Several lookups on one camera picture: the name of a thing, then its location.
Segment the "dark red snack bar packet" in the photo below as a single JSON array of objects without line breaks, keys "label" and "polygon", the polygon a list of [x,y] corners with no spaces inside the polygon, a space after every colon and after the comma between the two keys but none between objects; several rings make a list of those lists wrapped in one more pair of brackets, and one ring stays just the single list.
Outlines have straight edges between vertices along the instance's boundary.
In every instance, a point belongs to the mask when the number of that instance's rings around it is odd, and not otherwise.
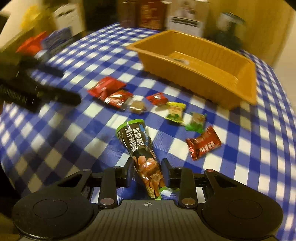
[{"label": "dark red snack bar packet", "polygon": [[209,126],[196,138],[186,138],[191,158],[196,161],[208,152],[217,149],[222,142],[215,132],[213,126]]}]

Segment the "green candy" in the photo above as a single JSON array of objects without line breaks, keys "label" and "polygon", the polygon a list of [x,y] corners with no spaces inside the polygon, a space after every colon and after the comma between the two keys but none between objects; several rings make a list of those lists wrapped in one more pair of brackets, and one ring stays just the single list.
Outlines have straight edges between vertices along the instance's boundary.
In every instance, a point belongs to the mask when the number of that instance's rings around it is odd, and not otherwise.
[{"label": "green candy", "polygon": [[204,125],[207,119],[206,114],[191,112],[192,118],[188,124],[185,125],[187,131],[203,133]]}]

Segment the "large red snack packet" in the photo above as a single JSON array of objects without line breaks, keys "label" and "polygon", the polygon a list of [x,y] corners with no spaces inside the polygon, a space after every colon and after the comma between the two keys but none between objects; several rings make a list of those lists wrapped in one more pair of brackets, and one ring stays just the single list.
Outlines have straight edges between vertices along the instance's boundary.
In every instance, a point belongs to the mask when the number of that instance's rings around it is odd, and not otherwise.
[{"label": "large red snack packet", "polygon": [[101,101],[105,101],[111,94],[124,88],[126,83],[121,82],[113,77],[107,76],[99,80],[92,88],[88,90],[88,93]]}]

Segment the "yellow green candy packet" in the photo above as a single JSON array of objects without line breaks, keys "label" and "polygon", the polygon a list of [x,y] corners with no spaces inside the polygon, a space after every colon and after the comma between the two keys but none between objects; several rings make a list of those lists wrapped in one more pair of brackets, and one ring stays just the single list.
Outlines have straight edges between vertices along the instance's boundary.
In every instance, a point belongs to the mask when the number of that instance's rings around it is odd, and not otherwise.
[{"label": "yellow green candy packet", "polygon": [[166,120],[178,123],[178,124],[183,124],[183,112],[186,109],[186,105],[184,103],[180,102],[171,102],[168,101],[166,105],[169,108],[168,115],[166,116]]}]

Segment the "small red candy packet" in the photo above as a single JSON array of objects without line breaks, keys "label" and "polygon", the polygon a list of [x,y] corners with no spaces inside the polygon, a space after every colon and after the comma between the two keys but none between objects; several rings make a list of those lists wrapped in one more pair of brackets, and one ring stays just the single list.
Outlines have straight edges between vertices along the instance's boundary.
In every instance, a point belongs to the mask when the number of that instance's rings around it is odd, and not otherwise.
[{"label": "small red candy packet", "polygon": [[162,92],[155,93],[153,95],[149,95],[146,97],[146,99],[151,102],[151,104],[155,106],[162,106],[166,105],[168,102],[168,99],[164,96]]}]

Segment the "red bag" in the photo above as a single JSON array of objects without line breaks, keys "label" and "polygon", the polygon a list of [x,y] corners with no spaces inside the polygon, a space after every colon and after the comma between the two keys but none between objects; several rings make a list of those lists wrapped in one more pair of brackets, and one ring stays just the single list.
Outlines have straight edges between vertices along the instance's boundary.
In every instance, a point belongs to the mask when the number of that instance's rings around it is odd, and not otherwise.
[{"label": "red bag", "polygon": [[30,37],[25,40],[23,44],[16,50],[17,53],[25,53],[30,56],[35,56],[39,51],[43,49],[42,41],[48,37],[48,33],[46,31],[41,32],[40,34]]}]

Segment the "blue milk carton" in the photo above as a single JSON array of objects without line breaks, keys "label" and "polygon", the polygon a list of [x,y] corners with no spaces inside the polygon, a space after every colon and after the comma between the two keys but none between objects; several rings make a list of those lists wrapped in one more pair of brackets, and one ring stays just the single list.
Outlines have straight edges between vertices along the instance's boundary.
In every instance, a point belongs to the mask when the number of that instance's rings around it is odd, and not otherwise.
[{"label": "blue milk carton", "polygon": [[59,53],[73,43],[73,36],[69,27],[56,30],[42,40],[43,49],[47,50],[50,56]]}]

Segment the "blue white checkered tablecloth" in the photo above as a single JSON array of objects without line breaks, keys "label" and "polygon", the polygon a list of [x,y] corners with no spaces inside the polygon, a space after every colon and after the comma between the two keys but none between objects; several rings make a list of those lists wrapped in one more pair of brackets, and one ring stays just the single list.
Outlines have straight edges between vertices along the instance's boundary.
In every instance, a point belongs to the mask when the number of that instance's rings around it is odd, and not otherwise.
[{"label": "blue white checkered tablecloth", "polygon": [[[39,113],[6,104],[1,114],[1,166],[20,195],[27,195],[82,169],[100,172],[122,166],[128,152],[116,137],[125,121],[145,121],[159,159],[196,173],[214,169],[275,199],[283,209],[279,240],[295,240],[295,114],[274,70],[246,51],[257,73],[257,105],[242,103],[223,109],[176,85],[144,72],[137,53],[126,46],[152,35],[152,30],[102,28],[73,43],[49,61],[64,70],[63,78],[40,71],[32,77],[43,84],[81,95],[75,108],[52,102]],[[196,136],[166,120],[167,110],[152,107],[136,115],[95,101],[88,89],[112,76],[126,83],[135,99],[157,92],[184,103],[184,120],[192,112],[207,115],[222,145],[193,161],[186,138]]]}]

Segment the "clear wrapped brown cake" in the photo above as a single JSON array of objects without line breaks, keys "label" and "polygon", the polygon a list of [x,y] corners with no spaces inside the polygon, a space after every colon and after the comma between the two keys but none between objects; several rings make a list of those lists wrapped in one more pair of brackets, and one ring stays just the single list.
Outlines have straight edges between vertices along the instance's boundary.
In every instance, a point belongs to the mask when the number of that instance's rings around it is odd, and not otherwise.
[{"label": "clear wrapped brown cake", "polygon": [[147,107],[145,103],[141,100],[133,100],[128,109],[130,112],[135,114],[142,114],[147,112]]}]

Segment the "orange plastic tray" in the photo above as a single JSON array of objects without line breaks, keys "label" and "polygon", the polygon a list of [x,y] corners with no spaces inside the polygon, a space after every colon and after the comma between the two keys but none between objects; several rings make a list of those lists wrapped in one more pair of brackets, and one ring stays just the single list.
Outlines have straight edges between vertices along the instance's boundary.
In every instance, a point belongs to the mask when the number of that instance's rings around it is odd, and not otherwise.
[{"label": "orange plastic tray", "polygon": [[127,46],[138,53],[144,70],[226,109],[242,101],[256,104],[253,61],[224,46],[168,30]]}]

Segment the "brown metal tin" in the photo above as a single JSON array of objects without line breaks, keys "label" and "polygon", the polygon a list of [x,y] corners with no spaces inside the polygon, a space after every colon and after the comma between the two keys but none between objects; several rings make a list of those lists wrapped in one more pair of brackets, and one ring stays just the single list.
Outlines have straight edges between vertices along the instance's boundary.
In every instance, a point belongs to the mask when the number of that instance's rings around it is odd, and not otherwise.
[{"label": "brown metal tin", "polygon": [[116,11],[120,26],[123,28],[137,27],[137,7],[138,1],[116,1]]}]

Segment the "red gift box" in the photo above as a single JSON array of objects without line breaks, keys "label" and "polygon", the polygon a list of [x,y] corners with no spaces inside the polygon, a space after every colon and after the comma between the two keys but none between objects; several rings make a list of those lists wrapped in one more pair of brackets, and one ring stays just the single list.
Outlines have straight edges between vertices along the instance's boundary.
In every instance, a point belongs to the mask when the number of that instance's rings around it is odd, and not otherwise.
[{"label": "red gift box", "polygon": [[167,8],[168,3],[164,1],[139,1],[137,26],[162,31],[165,27]]}]

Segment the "green glass jar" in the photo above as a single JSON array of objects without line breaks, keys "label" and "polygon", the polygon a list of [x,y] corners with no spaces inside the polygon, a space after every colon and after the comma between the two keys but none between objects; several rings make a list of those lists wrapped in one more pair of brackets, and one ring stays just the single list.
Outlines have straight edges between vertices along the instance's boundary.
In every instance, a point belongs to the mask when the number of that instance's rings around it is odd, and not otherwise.
[{"label": "green glass jar", "polygon": [[245,20],[231,12],[220,14],[213,41],[233,51],[241,49],[245,32]]}]

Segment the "white product box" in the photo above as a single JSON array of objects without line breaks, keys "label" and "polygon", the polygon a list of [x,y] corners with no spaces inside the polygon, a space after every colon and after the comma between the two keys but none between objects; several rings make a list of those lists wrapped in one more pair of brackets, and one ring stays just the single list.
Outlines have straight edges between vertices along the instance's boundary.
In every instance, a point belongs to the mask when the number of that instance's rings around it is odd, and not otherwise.
[{"label": "white product box", "polygon": [[209,6],[209,1],[171,1],[166,21],[167,29],[203,37]]}]

